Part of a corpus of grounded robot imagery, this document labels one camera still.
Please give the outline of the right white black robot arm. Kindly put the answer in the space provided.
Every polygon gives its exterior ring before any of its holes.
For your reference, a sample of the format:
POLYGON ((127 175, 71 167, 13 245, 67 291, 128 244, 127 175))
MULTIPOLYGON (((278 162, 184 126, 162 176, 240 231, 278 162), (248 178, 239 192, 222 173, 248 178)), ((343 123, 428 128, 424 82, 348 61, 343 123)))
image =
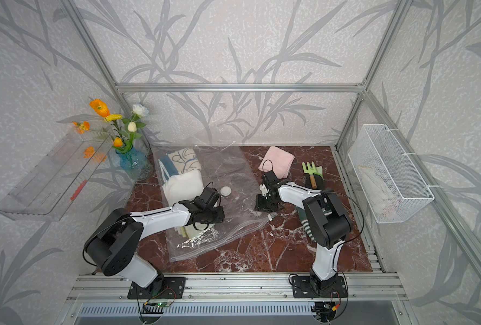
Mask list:
POLYGON ((352 222, 339 196, 328 190, 313 190, 293 182, 260 185, 255 209, 275 213, 280 204, 289 203, 304 210, 309 229, 317 243, 312 265, 313 277, 332 279, 337 273, 340 250, 352 232, 352 222))

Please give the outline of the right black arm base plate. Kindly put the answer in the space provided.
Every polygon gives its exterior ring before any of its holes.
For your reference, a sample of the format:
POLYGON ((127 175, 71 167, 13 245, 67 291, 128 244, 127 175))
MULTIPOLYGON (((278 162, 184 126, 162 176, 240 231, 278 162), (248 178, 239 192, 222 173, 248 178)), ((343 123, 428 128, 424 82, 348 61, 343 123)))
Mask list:
POLYGON ((294 298, 347 298, 346 279, 338 273, 328 280, 320 280, 316 275, 299 276, 290 274, 288 282, 294 298))

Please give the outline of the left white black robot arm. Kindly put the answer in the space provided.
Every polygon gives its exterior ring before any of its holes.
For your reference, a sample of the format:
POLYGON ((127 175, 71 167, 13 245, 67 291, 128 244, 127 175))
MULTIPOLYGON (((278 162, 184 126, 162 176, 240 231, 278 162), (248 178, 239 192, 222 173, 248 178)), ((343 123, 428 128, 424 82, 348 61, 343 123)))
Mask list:
POLYGON ((140 288, 151 286, 160 273, 136 253, 140 241, 168 229, 222 223, 221 200, 205 204, 199 198, 183 200, 171 207, 132 212, 114 210, 83 245, 83 258, 90 258, 105 276, 120 276, 140 288))

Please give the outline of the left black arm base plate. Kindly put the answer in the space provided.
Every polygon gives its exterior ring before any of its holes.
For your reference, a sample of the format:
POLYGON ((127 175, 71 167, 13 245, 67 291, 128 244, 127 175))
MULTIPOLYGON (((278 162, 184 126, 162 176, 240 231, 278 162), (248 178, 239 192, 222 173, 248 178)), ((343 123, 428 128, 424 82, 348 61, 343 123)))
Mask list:
POLYGON ((179 276, 158 276, 148 287, 143 288, 135 282, 129 288, 127 298, 129 300, 148 300, 148 299, 182 299, 186 284, 185 277, 179 276))

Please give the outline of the clear plastic vacuum bag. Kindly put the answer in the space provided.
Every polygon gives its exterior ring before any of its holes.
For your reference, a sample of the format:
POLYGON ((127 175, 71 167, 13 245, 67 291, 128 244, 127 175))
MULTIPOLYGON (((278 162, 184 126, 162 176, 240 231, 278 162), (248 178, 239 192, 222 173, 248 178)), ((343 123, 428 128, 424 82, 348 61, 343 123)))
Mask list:
POLYGON ((262 228, 256 210, 264 150, 243 146, 166 146, 152 150, 163 202, 185 207, 188 224, 166 232, 171 261, 212 251, 262 228))

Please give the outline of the green white striped towel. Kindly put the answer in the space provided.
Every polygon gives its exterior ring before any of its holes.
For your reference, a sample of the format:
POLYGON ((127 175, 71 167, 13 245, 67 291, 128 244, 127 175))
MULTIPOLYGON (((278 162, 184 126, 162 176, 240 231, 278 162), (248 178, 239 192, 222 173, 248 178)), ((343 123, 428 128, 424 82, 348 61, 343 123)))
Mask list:
POLYGON ((305 233, 308 235, 309 238, 311 238, 313 240, 312 233, 310 231, 310 226, 309 226, 309 222, 308 222, 305 210, 301 209, 299 207, 296 207, 295 209, 297 211, 298 217, 300 219, 300 222, 302 224, 302 227, 303 227, 305 233))

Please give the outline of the blue patterned towel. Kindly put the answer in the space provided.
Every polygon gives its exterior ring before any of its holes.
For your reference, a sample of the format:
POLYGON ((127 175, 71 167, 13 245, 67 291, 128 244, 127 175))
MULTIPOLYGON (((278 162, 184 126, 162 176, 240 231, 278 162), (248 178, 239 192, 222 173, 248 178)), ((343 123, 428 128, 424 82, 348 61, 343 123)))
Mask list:
POLYGON ((159 160, 161 177, 167 181, 172 176, 182 175, 193 170, 201 170, 201 164, 192 148, 169 152, 159 160))

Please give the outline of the light green towel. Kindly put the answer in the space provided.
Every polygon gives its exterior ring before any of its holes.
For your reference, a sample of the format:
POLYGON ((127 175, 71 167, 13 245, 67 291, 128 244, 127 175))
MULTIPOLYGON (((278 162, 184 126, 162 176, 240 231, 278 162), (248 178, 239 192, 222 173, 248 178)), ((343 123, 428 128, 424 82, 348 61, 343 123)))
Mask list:
POLYGON ((211 230, 214 226, 214 223, 192 223, 190 226, 175 227, 174 230, 183 238, 186 238, 186 240, 193 240, 200 237, 206 231, 211 230))

